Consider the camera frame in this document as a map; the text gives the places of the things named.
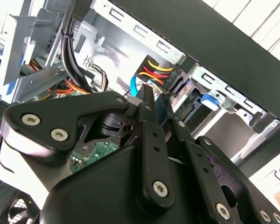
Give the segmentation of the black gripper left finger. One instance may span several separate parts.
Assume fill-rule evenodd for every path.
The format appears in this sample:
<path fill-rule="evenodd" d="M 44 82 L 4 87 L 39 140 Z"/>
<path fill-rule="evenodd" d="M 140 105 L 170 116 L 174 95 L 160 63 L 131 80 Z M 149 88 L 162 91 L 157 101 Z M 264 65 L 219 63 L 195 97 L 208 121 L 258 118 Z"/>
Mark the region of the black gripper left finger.
<path fill-rule="evenodd" d="M 91 141 L 119 137 L 116 151 L 131 146 L 143 153 L 155 146 L 168 158 L 152 88 L 143 86 L 140 99 L 136 105 L 107 91 L 7 108 L 0 129 L 0 179 L 42 209 L 52 189 L 76 173 L 69 168 L 70 154 Z"/>

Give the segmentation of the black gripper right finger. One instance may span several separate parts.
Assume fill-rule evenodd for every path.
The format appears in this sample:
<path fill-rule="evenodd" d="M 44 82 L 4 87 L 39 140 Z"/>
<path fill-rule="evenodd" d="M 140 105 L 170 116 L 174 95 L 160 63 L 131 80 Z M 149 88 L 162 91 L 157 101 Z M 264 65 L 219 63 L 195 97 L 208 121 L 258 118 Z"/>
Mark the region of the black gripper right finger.
<path fill-rule="evenodd" d="M 280 224 L 280 212 L 207 137 L 196 140 L 162 95 L 162 127 L 170 133 L 169 156 L 185 163 L 191 205 L 202 224 Z"/>

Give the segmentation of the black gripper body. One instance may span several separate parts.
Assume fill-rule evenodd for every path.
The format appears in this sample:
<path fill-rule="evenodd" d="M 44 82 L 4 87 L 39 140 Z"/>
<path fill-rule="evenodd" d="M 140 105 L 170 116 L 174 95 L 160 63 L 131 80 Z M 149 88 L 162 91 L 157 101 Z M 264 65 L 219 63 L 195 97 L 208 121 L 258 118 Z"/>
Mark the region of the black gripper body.
<path fill-rule="evenodd" d="M 201 224 L 185 163 L 127 146 L 59 182 L 41 224 Z"/>

